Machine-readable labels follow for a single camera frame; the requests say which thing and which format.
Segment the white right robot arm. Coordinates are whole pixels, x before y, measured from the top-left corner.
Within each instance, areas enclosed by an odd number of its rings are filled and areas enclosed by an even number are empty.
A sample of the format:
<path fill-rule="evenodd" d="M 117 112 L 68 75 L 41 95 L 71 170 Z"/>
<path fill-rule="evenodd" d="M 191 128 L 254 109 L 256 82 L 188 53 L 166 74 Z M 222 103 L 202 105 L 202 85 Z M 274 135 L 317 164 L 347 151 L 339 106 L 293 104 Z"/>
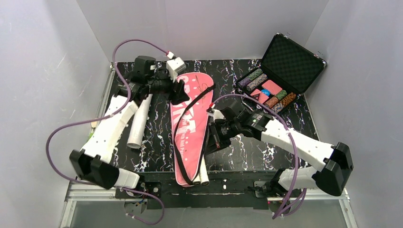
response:
<path fill-rule="evenodd" d="M 310 164 L 299 169 L 279 169 L 274 177 L 252 190 L 267 196 L 285 196 L 294 189 L 320 189 L 332 196 L 341 196 L 354 165 L 348 145 L 321 142 L 297 131 L 285 129 L 273 116 L 260 110 L 251 111 L 232 104 L 221 110 L 211 104 L 207 109 L 213 121 L 208 124 L 206 154 L 229 147 L 237 135 L 255 138 L 296 154 Z"/>

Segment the pink badminton racket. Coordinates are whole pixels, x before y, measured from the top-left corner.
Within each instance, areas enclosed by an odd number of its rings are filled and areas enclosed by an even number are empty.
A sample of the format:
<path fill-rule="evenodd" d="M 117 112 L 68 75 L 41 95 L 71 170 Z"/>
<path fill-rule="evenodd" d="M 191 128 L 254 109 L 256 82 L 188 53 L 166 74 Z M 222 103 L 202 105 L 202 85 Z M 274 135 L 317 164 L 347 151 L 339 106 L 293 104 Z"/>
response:
<path fill-rule="evenodd" d="M 209 177 L 208 177 L 204 157 L 202 157 L 202 159 L 201 159 L 201 166 L 200 166 L 199 176 L 200 176 L 201 185 L 203 185 L 203 186 L 209 185 L 210 180 L 209 180 Z"/>
<path fill-rule="evenodd" d="M 200 175 L 198 174 L 192 181 L 192 185 L 197 186 L 201 184 Z"/>

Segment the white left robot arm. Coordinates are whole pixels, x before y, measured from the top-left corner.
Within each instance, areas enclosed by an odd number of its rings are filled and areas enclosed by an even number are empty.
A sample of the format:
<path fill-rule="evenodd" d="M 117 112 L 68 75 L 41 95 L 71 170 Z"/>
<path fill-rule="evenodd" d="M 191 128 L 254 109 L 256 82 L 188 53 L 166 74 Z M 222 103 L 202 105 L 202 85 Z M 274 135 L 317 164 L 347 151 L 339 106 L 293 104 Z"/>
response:
<path fill-rule="evenodd" d="M 154 76 L 155 58 L 138 56 L 133 71 L 112 96 L 105 119 L 100 121 L 95 132 L 80 150 L 69 156 L 80 180 L 88 181 L 104 189 L 123 187 L 135 189 L 140 175 L 110 164 L 116 143 L 128 121 L 152 94 L 167 94 L 173 105 L 188 101 L 183 80 L 177 79 L 186 65 L 179 57 L 172 57 L 162 70 L 163 75 Z"/>

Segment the pink racket bag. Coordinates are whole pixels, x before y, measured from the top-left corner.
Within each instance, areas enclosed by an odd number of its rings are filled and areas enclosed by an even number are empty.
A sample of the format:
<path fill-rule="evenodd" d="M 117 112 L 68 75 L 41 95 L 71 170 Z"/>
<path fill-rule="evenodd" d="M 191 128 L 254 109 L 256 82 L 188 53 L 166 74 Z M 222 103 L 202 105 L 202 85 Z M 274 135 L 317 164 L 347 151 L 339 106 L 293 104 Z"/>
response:
<path fill-rule="evenodd" d="M 204 157 L 205 136 L 209 115 L 207 109 L 213 100 L 213 92 L 210 91 L 203 98 L 198 100 L 186 113 L 185 108 L 204 90 L 214 84 L 211 76 L 200 72 L 185 73 L 178 76 L 179 80 L 185 82 L 185 92 L 190 100 L 178 105 L 170 105 L 172 131 L 178 126 L 174 142 L 177 151 L 180 153 L 183 166 L 190 180 L 199 174 L 201 160 Z M 178 165 L 177 156 L 174 157 L 175 179 L 182 187 L 190 187 Z"/>

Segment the white shuttlecock tube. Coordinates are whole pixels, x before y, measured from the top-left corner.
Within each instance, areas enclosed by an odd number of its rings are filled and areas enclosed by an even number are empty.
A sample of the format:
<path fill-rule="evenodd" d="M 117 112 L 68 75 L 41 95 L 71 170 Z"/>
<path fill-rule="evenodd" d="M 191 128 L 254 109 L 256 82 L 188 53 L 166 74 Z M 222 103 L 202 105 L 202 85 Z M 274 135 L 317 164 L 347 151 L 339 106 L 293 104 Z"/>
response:
<path fill-rule="evenodd" d="M 151 104 L 153 95 L 148 95 L 148 97 L 142 101 L 138 110 L 134 114 L 131 129 L 129 132 L 127 146 L 132 149 L 139 149 L 143 144 L 143 136 L 146 126 L 146 121 L 148 119 L 148 112 Z"/>

